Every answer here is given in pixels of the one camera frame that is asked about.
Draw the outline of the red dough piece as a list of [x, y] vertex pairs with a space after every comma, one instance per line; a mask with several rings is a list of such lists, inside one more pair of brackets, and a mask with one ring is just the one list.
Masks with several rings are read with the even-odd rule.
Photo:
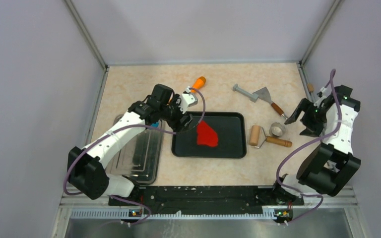
[[197, 126], [196, 143], [200, 146], [216, 147], [219, 143], [217, 132], [205, 121], [201, 121]]

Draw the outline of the metal scraper wooden handle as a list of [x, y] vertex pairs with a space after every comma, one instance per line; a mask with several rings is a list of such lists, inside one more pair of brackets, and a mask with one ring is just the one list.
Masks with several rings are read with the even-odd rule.
[[272, 98], [271, 98], [271, 95], [270, 95], [270, 92], [268, 90], [267, 87], [263, 87], [255, 92], [253, 92], [253, 94], [257, 95], [257, 97], [265, 102], [268, 102], [271, 107], [281, 116], [283, 117], [285, 120], [288, 119], [287, 115], [285, 114], [285, 112], [275, 103], [273, 102]]

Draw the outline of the wooden rolling pin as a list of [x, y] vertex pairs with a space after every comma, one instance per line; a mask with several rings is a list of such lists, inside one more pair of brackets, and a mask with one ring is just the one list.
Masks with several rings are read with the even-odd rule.
[[292, 142], [272, 136], [267, 136], [265, 130], [260, 125], [253, 125], [250, 130], [248, 145], [254, 148], [261, 148], [264, 143], [271, 143], [283, 147], [292, 147]]

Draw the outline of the black baking tray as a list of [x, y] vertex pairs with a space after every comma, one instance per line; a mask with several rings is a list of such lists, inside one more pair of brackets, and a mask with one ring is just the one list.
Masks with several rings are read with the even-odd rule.
[[190, 112], [192, 130], [172, 137], [176, 157], [241, 159], [247, 154], [245, 119], [238, 112]]

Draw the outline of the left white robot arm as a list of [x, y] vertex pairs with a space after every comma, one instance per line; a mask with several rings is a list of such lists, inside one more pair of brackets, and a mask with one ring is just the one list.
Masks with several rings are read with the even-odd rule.
[[77, 194], [85, 194], [92, 200], [103, 195], [116, 195], [127, 205], [135, 204], [139, 199], [136, 184], [126, 176], [107, 174], [107, 165], [126, 144], [145, 130], [160, 130], [154, 127], [156, 122], [165, 121], [171, 128], [170, 134], [189, 130], [193, 117], [187, 111], [197, 105], [197, 93], [199, 90], [192, 87], [176, 94], [170, 87], [155, 85], [151, 94], [131, 104], [102, 136], [82, 148], [70, 150], [63, 182], [64, 193], [72, 194], [66, 187], [70, 183], [78, 189]]

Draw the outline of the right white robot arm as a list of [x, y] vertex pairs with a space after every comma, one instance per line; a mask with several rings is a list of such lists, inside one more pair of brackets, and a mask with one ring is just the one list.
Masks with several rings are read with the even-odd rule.
[[271, 198], [277, 204], [293, 202], [306, 195], [336, 196], [360, 168], [361, 160], [353, 155], [351, 136], [361, 103], [351, 98], [352, 88], [336, 86], [335, 92], [318, 93], [315, 103], [302, 99], [285, 124], [291, 124], [301, 113], [306, 127], [300, 134], [315, 137], [319, 145], [302, 162], [296, 175], [285, 174], [273, 185]]

